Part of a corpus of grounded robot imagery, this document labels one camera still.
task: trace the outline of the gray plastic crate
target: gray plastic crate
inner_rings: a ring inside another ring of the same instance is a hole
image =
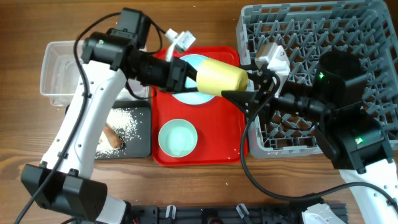
[[[357,55],[369,75],[363,100],[366,111],[398,146],[398,41],[382,1],[333,1],[245,6],[236,27],[241,64],[247,65],[262,44],[282,45],[290,59],[290,82],[311,86],[318,60],[333,49]],[[249,91],[255,91],[252,83]],[[311,122],[276,111],[270,124],[256,118],[249,130],[250,153],[256,158],[321,153]]]

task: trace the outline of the white granules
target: white granules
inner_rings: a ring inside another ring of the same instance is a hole
[[[125,142],[137,137],[137,121],[133,119],[131,112],[134,110],[126,109],[111,109],[108,118],[106,120],[107,124],[113,129],[113,131],[119,135]],[[101,133],[98,141],[98,147],[96,149],[95,157],[107,157],[119,156],[121,150],[113,148],[108,139],[106,138],[104,132]]]

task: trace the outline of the yellow cylinder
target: yellow cylinder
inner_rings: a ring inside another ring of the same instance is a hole
[[[208,58],[204,60],[197,73],[198,91],[221,96],[223,90],[246,91],[248,74],[233,65]]]

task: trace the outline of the clear plastic container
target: clear plastic container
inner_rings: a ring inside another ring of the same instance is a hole
[[[79,81],[79,71],[73,57],[75,41],[50,42],[45,49],[40,93],[50,97],[53,106],[66,106],[72,101]],[[83,41],[78,44],[78,55],[81,55]],[[137,96],[147,97],[149,87],[142,86],[138,81],[129,80],[129,84]],[[135,100],[124,88],[117,100]]]

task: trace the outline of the transparent bin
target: transparent bin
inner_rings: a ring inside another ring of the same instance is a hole
[[[50,97],[53,106],[69,105],[75,94],[80,74],[73,56],[74,42],[74,40],[50,42],[45,49],[40,93]],[[83,41],[78,44],[78,55],[81,55],[82,44]],[[129,84],[137,96],[148,96],[148,86],[144,87],[135,80],[129,80]],[[135,98],[124,88],[117,100],[135,100]]]
[[[263,4],[242,8],[236,26],[241,64],[249,64],[261,45],[282,45],[290,60],[288,81],[312,86],[320,56],[332,50],[357,55],[368,74],[364,108],[398,147],[398,40],[386,3],[380,0]],[[255,91],[249,85],[249,91]],[[257,117],[250,126],[250,153],[259,159],[321,153],[311,122],[276,111],[270,124]]]

